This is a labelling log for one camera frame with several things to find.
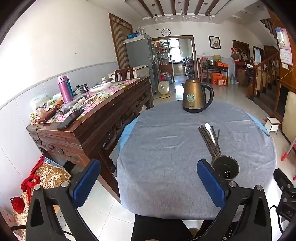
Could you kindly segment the small white electric fan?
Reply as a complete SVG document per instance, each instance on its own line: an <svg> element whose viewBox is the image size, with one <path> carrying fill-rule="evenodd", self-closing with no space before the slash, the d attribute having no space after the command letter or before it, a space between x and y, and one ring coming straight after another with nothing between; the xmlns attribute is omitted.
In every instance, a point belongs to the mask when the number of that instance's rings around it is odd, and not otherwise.
<svg viewBox="0 0 296 241"><path fill-rule="evenodd" d="M158 92L159 92L160 98L170 97L169 91L170 91L170 84L167 81L161 81L158 84Z"/></svg>

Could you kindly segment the blue thermos bottle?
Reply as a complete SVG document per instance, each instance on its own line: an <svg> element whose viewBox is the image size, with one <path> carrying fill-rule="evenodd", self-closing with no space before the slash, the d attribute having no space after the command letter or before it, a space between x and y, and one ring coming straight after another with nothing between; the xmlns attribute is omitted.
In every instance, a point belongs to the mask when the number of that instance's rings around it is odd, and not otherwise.
<svg viewBox="0 0 296 241"><path fill-rule="evenodd" d="M72 91L70 80L69 80L69 78L67 76L66 76L66 82L67 82L67 86L68 86L68 89L69 89L70 96L71 96L72 99L74 99L74 94L73 94L73 91Z"/></svg>

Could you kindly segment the round wall clock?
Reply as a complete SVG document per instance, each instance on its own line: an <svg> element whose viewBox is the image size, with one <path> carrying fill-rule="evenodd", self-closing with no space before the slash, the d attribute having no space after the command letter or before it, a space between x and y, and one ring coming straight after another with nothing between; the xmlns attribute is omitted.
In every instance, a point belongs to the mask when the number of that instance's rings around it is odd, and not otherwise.
<svg viewBox="0 0 296 241"><path fill-rule="evenodd" d="M168 29L168 28L164 28L161 30L161 34L164 36L164 37L168 37L171 35L171 30Z"/></svg>

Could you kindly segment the wall calendar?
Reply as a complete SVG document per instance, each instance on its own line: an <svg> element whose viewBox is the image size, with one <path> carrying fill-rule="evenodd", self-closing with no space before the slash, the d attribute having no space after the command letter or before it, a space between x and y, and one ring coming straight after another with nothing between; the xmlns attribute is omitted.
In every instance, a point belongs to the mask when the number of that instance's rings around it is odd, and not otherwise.
<svg viewBox="0 0 296 241"><path fill-rule="evenodd" d="M292 66L292 50L290 47L290 41L288 38L287 30L282 27L277 27L275 30L278 40L278 46L280 49L280 61L282 63Z"/></svg>

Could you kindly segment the carved wooden sideboard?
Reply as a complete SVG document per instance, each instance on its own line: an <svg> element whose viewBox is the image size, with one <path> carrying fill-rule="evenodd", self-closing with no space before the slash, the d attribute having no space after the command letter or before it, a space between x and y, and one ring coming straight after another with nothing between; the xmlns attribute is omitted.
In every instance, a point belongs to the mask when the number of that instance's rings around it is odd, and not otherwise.
<svg viewBox="0 0 296 241"><path fill-rule="evenodd" d="M143 106L153 107L149 77L142 77L105 99L88 113L59 131L58 123L27 126L27 131L43 154L57 156L86 166L90 160L101 162L98 178L114 199L120 201L116 167L109 157L126 125L138 117Z"/></svg>

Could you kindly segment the wooden stair railing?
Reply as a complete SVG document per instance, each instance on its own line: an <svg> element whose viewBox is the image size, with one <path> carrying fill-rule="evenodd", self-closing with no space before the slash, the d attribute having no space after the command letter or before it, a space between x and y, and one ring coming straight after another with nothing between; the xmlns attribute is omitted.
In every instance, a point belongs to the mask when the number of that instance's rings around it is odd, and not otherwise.
<svg viewBox="0 0 296 241"><path fill-rule="evenodd" d="M260 98L267 90L276 86L280 76L280 53L277 52L251 68L250 81L246 97L253 99Z"/></svg>

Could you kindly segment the white plastic spoon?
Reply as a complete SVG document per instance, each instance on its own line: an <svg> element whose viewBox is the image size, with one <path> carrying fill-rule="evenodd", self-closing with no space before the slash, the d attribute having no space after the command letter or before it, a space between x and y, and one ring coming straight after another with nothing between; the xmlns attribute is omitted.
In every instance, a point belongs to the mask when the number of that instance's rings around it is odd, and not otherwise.
<svg viewBox="0 0 296 241"><path fill-rule="evenodd" d="M212 133L212 130L211 130L211 126L210 126L210 124L209 124L209 123L205 123L205 128L206 128L206 130L209 132L213 144L216 144L216 142L215 142L215 138L214 138L214 135L213 135L213 133Z"/></svg>

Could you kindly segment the small white stool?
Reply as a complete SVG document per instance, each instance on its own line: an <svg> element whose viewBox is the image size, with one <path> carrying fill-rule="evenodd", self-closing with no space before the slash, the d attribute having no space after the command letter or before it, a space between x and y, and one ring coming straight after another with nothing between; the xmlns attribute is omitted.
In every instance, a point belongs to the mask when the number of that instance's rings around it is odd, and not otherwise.
<svg viewBox="0 0 296 241"><path fill-rule="evenodd" d="M281 125L281 122L277 118L267 117L264 119L265 121L265 128L268 133L275 132L278 133L278 129Z"/></svg>

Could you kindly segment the purple thermos bottle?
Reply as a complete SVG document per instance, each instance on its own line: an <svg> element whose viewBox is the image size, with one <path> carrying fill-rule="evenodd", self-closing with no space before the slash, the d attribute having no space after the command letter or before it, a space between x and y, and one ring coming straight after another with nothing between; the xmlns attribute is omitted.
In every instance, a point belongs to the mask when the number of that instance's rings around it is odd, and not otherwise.
<svg viewBox="0 0 296 241"><path fill-rule="evenodd" d="M66 82L66 75L61 75L58 77L58 86L60 89L60 93L63 97L64 103L71 102L73 99L71 98L70 93L69 93L69 89L68 89L67 82Z"/></svg>

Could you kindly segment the dark wooden side table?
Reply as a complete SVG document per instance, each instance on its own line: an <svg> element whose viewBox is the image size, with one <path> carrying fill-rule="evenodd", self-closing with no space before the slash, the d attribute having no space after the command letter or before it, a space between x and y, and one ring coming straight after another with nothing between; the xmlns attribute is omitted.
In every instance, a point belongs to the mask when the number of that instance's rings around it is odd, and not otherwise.
<svg viewBox="0 0 296 241"><path fill-rule="evenodd" d="M203 78L202 80L207 83L213 83L212 80L212 73L225 73L226 74L226 79L225 79L225 85L228 86L229 84L229 67L226 66L211 66L211 65L206 65L202 64L202 71L203 71Z"/></svg>

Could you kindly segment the grey tablecloth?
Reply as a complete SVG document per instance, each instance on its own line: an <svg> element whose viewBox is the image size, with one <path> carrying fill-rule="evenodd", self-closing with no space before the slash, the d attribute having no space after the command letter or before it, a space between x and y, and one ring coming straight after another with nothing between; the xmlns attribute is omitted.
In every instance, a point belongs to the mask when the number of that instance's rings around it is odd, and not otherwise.
<svg viewBox="0 0 296 241"><path fill-rule="evenodd" d="M247 113L218 101L188 113L181 101L173 101L141 113L119 153L117 181L124 208L158 218L215 218L219 208L197 175L197 162L212 159L199 132L205 123L219 133L222 154L238 162L238 185L269 187L276 168L274 141Z"/></svg>

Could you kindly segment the black utensil holder cup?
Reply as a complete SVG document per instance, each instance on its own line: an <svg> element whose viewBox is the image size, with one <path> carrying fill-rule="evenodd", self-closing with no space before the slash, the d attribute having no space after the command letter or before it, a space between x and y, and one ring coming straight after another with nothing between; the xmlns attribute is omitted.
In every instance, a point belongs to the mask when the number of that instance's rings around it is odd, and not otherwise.
<svg viewBox="0 0 296 241"><path fill-rule="evenodd" d="M235 179L240 171L238 162L230 156L219 156L212 161L212 167L226 180Z"/></svg>

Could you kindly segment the grey refrigerator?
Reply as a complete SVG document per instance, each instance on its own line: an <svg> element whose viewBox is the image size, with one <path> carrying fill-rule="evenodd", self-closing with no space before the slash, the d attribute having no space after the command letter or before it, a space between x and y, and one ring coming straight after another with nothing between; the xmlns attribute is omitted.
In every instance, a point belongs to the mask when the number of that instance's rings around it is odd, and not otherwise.
<svg viewBox="0 0 296 241"><path fill-rule="evenodd" d="M151 80L152 93L158 92L159 62L152 38L148 34L127 39L123 43L126 47L128 61L131 67L146 66Z"/></svg>

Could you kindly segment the framed wall picture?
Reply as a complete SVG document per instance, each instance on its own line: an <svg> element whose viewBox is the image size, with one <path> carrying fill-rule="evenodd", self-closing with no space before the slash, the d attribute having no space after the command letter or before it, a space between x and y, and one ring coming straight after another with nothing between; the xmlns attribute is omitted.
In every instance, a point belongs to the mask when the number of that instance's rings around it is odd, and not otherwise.
<svg viewBox="0 0 296 241"><path fill-rule="evenodd" d="M221 49L220 38L216 36L209 36L210 48Z"/></svg>

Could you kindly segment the red gift bag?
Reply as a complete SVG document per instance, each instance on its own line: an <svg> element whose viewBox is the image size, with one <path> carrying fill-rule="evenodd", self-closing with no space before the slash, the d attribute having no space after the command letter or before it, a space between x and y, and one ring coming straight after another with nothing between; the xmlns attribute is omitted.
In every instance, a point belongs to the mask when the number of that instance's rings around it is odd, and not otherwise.
<svg viewBox="0 0 296 241"><path fill-rule="evenodd" d="M32 168L29 176L21 183L21 196L15 196L10 199L16 224L22 226L27 223L30 202L36 185L39 184L44 189L56 188L62 182L68 181L70 177L71 175L62 166L41 156Z"/></svg>

